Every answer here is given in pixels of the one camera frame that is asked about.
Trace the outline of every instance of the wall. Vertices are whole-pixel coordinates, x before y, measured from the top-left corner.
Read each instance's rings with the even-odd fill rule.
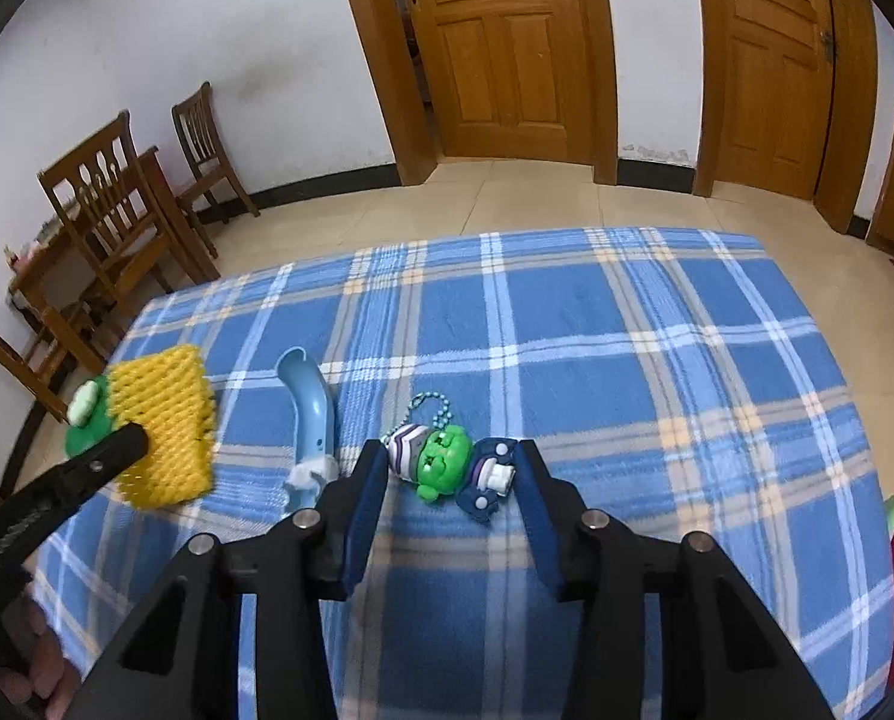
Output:
[[[610,0],[618,153],[697,165],[703,103],[700,0]]]
[[[861,218],[872,218],[877,206],[887,161],[890,160],[894,125],[894,31],[876,5],[873,6],[873,18],[877,29],[877,105],[873,116],[871,152],[854,208],[854,214]]]
[[[122,108],[138,151],[190,180],[170,105],[209,79],[247,187],[393,161],[347,0],[27,0],[0,36],[0,333],[4,245],[50,215],[36,173]],[[0,475],[31,399],[0,369]]]

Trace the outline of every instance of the human hand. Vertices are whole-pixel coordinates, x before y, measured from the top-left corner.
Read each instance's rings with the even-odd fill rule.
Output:
[[[40,605],[28,596],[23,596],[19,603],[23,621],[31,627],[34,637],[31,669],[24,676],[0,668],[0,689],[14,706],[26,704],[34,694],[40,696],[47,702],[45,719],[60,720],[80,687],[80,675],[61,653],[57,634],[47,625]]]

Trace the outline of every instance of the chair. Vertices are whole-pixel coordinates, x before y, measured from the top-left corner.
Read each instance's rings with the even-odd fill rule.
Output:
[[[172,291],[158,265],[165,254],[172,254],[191,280],[201,280],[196,261],[167,223],[141,170],[127,111],[39,177],[100,287],[129,319],[137,314],[129,295],[143,276],[152,275]],[[58,194],[62,187],[64,197]]]
[[[97,330],[87,307],[83,304],[71,306],[64,311],[68,312],[68,322],[77,332]],[[41,349],[43,355],[37,359]],[[13,374],[14,378],[23,384],[58,422],[67,421],[67,404],[50,389],[50,380],[60,370],[66,358],[66,348],[51,338],[44,329],[38,332],[31,343],[31,348],[23,355],[0,336],[0,364]]]
[[[217,250],[211,242],[207,230],[204,229],[203,224],[196,218],[196,214],[191,208],[194,201],[199,196],[204,196],[213,207],[220,208],[211,189],[226,180],[250,213],[258,217],[261,212],[257,209],[254,201],[250,199],[249,194],[244,191],[244,185],[241,184],[237,173],[234,173],[227,152],[224,150],[223,144],[220,143],[211,108],[210,82],[204,81],[194,95],[184,100],[183,103],[175,105],[170,110],[170,114],[173,117],[173,126],[177,130],[180,148],[184,149],[187,164],[191,166],[191,172],[196,179],[193,186],[182,191],[177,201],[187,213],[191,220],[191,226],[196,229],[211,256],[216,257]],[[212,163],[216,164],[207,169],[206,166]],[[226,215],[223,217],[223,222],[227,223]]]

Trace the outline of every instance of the yellow crochet cloth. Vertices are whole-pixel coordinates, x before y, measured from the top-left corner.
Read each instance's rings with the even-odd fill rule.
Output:
[[[107,406],[114,428],[136,422],[148,454],[117,478],[138,509],[189,501],[210,490],[214,396],[197,347],[185,344],[111,365]]]

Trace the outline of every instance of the plaid pattern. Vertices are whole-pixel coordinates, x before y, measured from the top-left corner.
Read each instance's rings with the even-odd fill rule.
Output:
[[[215,489],[141,514],[108,488],[49,539],[37,594],[81,669],[192,533],[244,538],[283,516],[293,410],[273,367],[300,344],[323,360],[346,469],[439,389],[472,437],[534,437],[635,531],[714,533],[839,716],[883,693],[893,584],[871,453],[817,327],[749,237],[574,229],[292,263],[154,300],[117,359],[175,343],[200,346],[218,394]],[[323,612],[343,718],[559,716],[580,610],[535,576],[515,499],[485,529],[391,477],[364,582]]]

